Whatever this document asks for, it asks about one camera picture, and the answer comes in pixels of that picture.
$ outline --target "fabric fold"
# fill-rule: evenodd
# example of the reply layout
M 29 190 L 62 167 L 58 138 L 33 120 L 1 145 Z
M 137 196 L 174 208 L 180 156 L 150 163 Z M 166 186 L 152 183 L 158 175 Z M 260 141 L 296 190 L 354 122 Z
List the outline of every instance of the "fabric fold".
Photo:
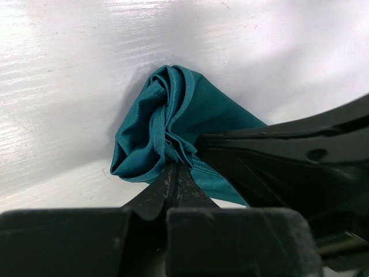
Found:
M 110 172 L 130 182 L 151 183 L 174 160 L 189 166 L 210 197 L 245 204 L 196 157 L 194 144 L 200 134 L 263 126 L 200 73 L 165 65 L 148 78 L 118 129 Z

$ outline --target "teal cloth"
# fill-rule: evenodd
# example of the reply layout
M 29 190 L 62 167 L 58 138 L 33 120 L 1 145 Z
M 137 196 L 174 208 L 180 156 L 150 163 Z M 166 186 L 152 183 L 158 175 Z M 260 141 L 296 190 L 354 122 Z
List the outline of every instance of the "teal cloth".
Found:
M 185 163 L 210 197 L 245 204 L 233 187 L 196 157 L 200 134 L 265 126 L 203 75 L 163 66 L 147 80 L 115 136 L 110 172 L 153 182 L 166 163 Z

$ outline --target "crumpled cloth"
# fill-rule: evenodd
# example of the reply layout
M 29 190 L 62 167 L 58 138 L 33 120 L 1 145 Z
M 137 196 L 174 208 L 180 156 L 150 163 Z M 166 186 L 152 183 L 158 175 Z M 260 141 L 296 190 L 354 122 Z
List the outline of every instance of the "crumpled cloth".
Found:
M 233 187 L 196 157 L 200 134 L 266 126 L 202 74 L 163 66 L 147 80 L 115 136 L 110 172 L 153 182 L 166 163 L 185 163 L 209 197 L 245 204 Z

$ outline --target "white surface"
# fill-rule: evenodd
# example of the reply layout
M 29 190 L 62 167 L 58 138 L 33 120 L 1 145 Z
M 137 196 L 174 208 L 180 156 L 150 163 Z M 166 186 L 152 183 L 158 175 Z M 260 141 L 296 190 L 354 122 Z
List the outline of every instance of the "white surface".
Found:
M 369 88 L 369 2 L 0 0 L 0 210 L 122 205 L 114 134 L 149 73 L 203 73 L 267 123 Z

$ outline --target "black plastic part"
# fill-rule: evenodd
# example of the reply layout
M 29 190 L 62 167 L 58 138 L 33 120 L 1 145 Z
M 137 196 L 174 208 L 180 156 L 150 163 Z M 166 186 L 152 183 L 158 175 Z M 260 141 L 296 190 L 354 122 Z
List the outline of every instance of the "black plastic part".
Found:
M 343 271 L 369 267 L 368 142 L 369 95 L 311 118 L 205 134 L 196 146 L 198 157 L 229 180 L 252 207 L 300 212 L 312 224 L 318 244 L 326 243 L 320 247 L 325 264 Z M 360 221 L 364 237 L 358 238 L 349 225 L 338 231 L 325 224 L 337 225 L 347 216 Z M 339 242 L 328 242 L 333 237 Z
M 307 222 L 288 209 L 172 209 L 168 277 L 322 276 Z
M 0 276 L 118 276 L 132 212 L 13 211 L 0 217 Z
M 0 276 L 12 277 L 313 277 L 322 272 L 298 213 L 219 209 L 188 168 L 174 164 L 122 208 L 2 214 L 0 253 Z

